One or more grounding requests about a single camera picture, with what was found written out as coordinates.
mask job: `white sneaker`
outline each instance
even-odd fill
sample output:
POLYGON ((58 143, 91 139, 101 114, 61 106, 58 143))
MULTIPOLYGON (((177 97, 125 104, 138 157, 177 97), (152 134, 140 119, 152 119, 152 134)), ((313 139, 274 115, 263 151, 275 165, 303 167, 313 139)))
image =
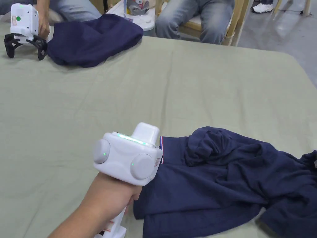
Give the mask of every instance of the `white sneaker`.
POLYGON ((273 11, 273 4, 259 3, 258 5, 254 6, 252 9, 254 13, 271 12, 273 11))

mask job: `gray circular button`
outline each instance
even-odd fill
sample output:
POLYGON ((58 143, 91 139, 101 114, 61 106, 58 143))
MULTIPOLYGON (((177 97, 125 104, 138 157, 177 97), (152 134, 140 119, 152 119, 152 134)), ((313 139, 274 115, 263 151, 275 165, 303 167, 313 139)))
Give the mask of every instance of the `gray circular button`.
POLYGON ((154 159, 146 154, 140 154, 132 160, 131 174, 136 179, 148 178, 154 169, 154 159))
POLYGON ((109 153, 110 143, 105 139, 98 140, 94 149, 94 161, 97 164, 104 163, 108 159, 109 153))

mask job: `white handheld gripper device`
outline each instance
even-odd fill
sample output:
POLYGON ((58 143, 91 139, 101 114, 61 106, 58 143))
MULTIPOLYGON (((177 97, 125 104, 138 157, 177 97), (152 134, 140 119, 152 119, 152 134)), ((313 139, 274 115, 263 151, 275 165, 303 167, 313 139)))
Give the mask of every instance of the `white handheld gripper device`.
MULTIPOLYGON (((139 123, 132 136, 106 133, 94 149, 94 167, 100 172, 130 184, 144 186, 156 175, 163 152, 155 145, 159 129, 139 123)), ((94 238, 124 238, 120 226, 125 209, 94 238)))
POLYGON ((13 4, 11 6, 11 34, 4 38, 9 58, 14 58, 14 51, 20 45, 33 45, 38 49, 39 60, 44 59, 47 52, 47 42, 38 36, 38 31, 38 11, 31 4, 13 4))

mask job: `red white blue stripe tag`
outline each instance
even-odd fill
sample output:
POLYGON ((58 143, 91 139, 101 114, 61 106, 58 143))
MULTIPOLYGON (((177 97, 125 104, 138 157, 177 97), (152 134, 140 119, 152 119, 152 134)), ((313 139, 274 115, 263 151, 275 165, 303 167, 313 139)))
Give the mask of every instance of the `red white blue stripe tag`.
POLYGON ((161 164, 164 162, 164 150, 163 150, 163 137, 160 136, 159 137, 159 146, 161 148, 161 150, 163 151, 163 156, 162 156, 162 160, 161 160, 161 164))

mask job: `navy blue shirt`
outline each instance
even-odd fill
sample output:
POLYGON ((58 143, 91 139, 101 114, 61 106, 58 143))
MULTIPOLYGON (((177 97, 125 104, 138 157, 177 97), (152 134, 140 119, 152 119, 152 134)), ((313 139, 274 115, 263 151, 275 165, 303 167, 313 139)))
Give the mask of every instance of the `navy blue shirt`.
POLYGON ((134 202, 144 238, 192 238, 261 221, 282 237, 316 237, 317 151, 301 160, 271 144, 204 127, 162 137, 163 162, 134 202))
POLYGON ((55 24, 47 54, 56 64, 93 67, 135 46, 142 36, 138 25, 104 14, 96 20, 55 24))

